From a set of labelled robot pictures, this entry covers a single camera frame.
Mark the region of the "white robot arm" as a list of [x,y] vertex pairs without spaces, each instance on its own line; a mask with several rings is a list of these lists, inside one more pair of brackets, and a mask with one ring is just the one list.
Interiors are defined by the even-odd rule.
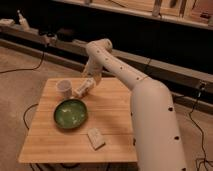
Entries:
[[84,73],[95,78],[105,67],[130,91],[133,142],[139,171],[187,171],[180,129],[170,90],[111,54],[112,43],[86,44]]

